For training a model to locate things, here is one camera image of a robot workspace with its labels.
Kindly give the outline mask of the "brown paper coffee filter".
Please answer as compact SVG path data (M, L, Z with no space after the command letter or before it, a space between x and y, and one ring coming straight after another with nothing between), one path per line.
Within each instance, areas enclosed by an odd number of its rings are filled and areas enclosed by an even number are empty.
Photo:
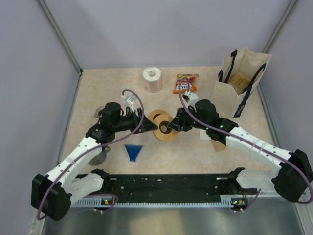
M220 152L226 150L226 145L220 143L219 141L211 140L215 152Z

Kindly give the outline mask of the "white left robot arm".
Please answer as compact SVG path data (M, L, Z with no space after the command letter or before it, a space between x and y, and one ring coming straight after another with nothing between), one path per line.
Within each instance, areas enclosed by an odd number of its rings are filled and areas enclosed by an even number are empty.
M111 183L102 170L94 170L77 179L81 170L95 157L106 155L109 145L116 143L115 134L130 131L139 134L158 127L141 108L126 110L116 102L107 103L95 113L98 121L85 134L78 146L46 175L37 174L32 181L31 206L54 221L61 220L78 200L93 192L106 194Z

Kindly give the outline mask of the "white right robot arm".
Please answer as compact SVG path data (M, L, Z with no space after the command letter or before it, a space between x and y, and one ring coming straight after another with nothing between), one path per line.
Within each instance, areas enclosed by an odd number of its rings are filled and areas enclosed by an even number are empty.
M299 202L307 189L313 189L310 185L313 171L306 153L299 149L290 152L251 135L237 123L220 117L207 99L178 108L168 126L178 132L202 129L212 140L240 150L268 168L267 171L235 170L234 178L228 181L232 193L241 193L245 188L274 190L287 201Z

